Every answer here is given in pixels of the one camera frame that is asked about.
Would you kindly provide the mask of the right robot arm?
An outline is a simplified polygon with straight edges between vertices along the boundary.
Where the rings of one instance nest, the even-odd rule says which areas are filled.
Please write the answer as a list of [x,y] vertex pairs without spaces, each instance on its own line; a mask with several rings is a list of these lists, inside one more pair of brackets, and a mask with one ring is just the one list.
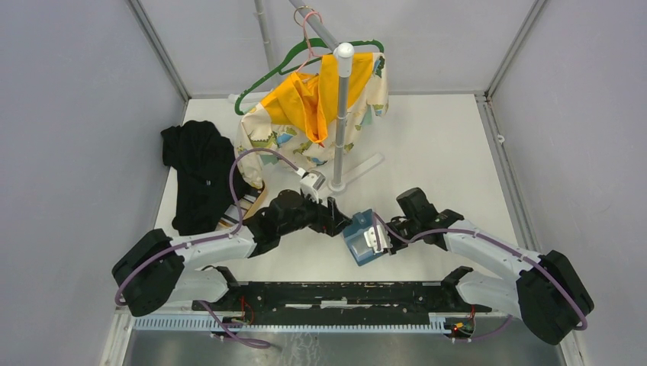
[[418,241],[467,258],[491,272],[462,267],[440,291],[443,306],[460,311],[468,304],[499,310],[523,321],[538,339],[557,345],[572,331],[588,328],[594,302],[567,256],[541,254],[481,230],[454,210],[437,210],[420,188],[396,199],[403,214],[389,222],[372,215],[369,244],[396,253]]

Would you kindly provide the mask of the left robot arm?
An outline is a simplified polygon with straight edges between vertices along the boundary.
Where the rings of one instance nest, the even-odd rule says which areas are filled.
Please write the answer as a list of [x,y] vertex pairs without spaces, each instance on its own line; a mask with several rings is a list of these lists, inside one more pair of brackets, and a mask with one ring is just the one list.
[[302,229],[338,236],[351,222],[334,197],[315,201],[284,190],[244,220],[236,233],[222,230],[172,238],[161,229],[150,230],[112,268],[118,285],[114,302],[135,317],[167,303],[193,300],[232,310],[239,303],[239,289],[220,271],[208,274],[206,266],[263,255],[275,249],[283,236]]

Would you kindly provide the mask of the yellow dinosaur print shirt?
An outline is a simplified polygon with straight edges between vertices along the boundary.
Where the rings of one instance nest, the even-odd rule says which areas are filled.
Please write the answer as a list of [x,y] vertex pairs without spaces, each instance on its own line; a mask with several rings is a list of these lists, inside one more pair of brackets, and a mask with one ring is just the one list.
[[[238,169],[249,185],[263,185],[262,169],[280,160],[313,168],[333,160],[338,116],[336,59],[322,58],[317,74],[291,73],[241,118],[234,147],[248,149]],[[343,148],[350,152],[362,130],[388,111],[388,71],[383,53],[357,53],[352,61]]]

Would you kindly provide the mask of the white clothes rack stand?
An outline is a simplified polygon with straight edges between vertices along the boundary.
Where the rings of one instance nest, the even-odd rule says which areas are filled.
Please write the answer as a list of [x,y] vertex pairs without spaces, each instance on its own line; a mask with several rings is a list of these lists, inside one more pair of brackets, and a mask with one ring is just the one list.
[[[302,5],[306,5],[303,1],[293,1],[292,6],[294,9]],[[308,10],[300,10],[296,14],[296,24],[301,28],[301,23],[303,22],[303,16],[308,13]],[[337,107],[337,119],[336,119],[336,137],[335,137],[335,151],[333,160],[328,162],[333,166],[333,177],[330,183],[330,187],[333,191],[342,191],[345,188],[345,185],[350,183],[354,177],[361,175],[365,170],[364,169],[353,169],[350,173],[346,174],[343,172],[343,157],[348,153],[343,148],[344,145],[344,133],[346,129],[347,121],[347,102],[349,100],[349,86],[350,86],[350,75],[352,73],[352,61],[353,57],[357,53],[383,53],[379,52],[374,46],[353,46],[350,44],[350,41],[340,42],[336,39],[324,26],[323,18],[322,21],[314,19],[311,17],[306,24],[307,34],[309,38],[319,37],[321,38],[328,47],[328,50],[325,48],[314,48],[314,52],[317,55],[321,56],[320,61],[312,63],[305,66],[300,72],[317,74],[320,71],[321,60],[326,55],[333,56],[337,61],[338,66],[338,76],[339,76],[339,91],[338,91],[338,107]],[[307,50],[300,53],[296,56],[286,67],[286,69],[291,69],[293,67],[299,67],[307,59]],[[251,108],[255,107],[265,96],[270,92],[274,91],[291,73],[287,75],[275,75],[270,80],[259,86],[257,89],[249,93],[240,105],[240,109],[243,112],[249,111]],[[251,149],[244,151],[242,153],[237,153],[237,157],[240,160],[252,153]],[[279,158],[279,162],[276,164],[287,165],[288,163],[293,163],[290,159],[281,155],[279,152],[274,152],[274,156]]]

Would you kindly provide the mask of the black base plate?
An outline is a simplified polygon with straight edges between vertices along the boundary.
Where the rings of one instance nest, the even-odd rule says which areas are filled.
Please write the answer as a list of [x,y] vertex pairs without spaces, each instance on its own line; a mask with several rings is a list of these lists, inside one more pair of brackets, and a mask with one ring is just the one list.
[[246,314],[253,325],[426,325],[431,313],[486,313],[438,281],[245,282],[211,303],[215,313]]

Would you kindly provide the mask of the pink clothes hanger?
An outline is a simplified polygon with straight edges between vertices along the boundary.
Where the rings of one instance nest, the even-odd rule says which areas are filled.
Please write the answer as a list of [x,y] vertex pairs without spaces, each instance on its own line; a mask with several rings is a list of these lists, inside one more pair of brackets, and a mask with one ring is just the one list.
[[307,34],[306,24],[307,24],[307,21],[311,17],[313,17],[314,19],[318,19],[319,21],[322,21],[322,17],[320,15],[320,13],[318,11],[315,11],[312,7],[310,7],[308,5],[302,5],[302,6],[297,7],[295,9],[295,12],[293,14],[293,18],[294,18],[295,21],[296,21],[296,14],[300,10],[308,10],[308,13],[303,16],[303,22],[301,23],[301,29],[302,29],[302,33],[303,33],[303,36],[304,36],[304,42],[305,42],[306,47],[307,47],[307,59],[295,70],[295,72],[300,72],[305,66],[311,64],[314,61],[317,61],[320,58],[320,55],[317,55],[314,52],[314,49],[313,49],[312,44],[311,44],[311,39],[309,38],[309,36]]

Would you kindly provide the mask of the green clothes hanger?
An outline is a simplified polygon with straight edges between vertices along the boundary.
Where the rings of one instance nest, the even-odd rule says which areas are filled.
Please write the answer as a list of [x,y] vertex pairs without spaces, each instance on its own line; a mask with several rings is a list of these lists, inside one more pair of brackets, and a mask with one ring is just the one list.
[[[325,48],[325,49],[328,50],[327,44],[321,38],[314,37],[314,38],[310,38],[310,39],[311,39],[312,47],[314,47],[314,48]],[[378,40],[354,40],[354,41],[350,41],[350,44],[353,45],[353,46],[374,46],[374,47],[377,48],[377,50],[379,52],[384,52],[385,51],[384,45]],[[288,51],[285,58],[279,63],[278,66],[276,66],[274,69],[270,69],[269,72],[266,73],[263,77],[261,77],[260,79],[255,81],[250,87],[244,89],[241,93],[239,93],[238,96],[236,97],[236,99],[233,102],[234,112],[237,115],[240,115],[240,116],[244,115],[245,112],[243,112],[240,109],[240,105],[243,102],[243,99],[249,93],[253,92],[259,86],[261,86],[262,84],[264,84],[265,82],[270,80],[273,76],[275,76],[275,75],[287,75],[290,72],[295,72],[297,67],[293,67],[291,69],[286,69],[286,67],[289,66],[290,62],[296,56],[298,56],[300,53],[304,52],[306,49],[307,49],[307,47],[306,47],[306,44],[305,44],[304,40],[297,43],[296,45],[294,45]]]

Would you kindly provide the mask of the black garment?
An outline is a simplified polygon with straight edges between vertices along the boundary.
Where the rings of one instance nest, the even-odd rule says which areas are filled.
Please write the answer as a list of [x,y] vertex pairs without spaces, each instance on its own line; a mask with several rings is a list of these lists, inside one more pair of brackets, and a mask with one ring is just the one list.
[[188,236],[216,230],[231,204],[233,144],[210,121],[190,120],[161,132],[163,164],[176,170],[178,191],[172,226]]

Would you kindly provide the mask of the yellow box of cards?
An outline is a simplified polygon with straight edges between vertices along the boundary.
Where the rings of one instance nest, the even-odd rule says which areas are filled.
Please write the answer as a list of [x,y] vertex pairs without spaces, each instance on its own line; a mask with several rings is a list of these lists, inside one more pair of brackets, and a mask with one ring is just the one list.
[[223,216],[219,219],[216,229],[217,230],[230,230],[237,226],[241,220],[246,220],[248,217],[253,216],[256,211],[262,206],[263,201],[267,195],[266,186],[261,188],[251,188],[248,192],[237,201],[240,206],[238,212],[237,206],[231,204],[225,211]]

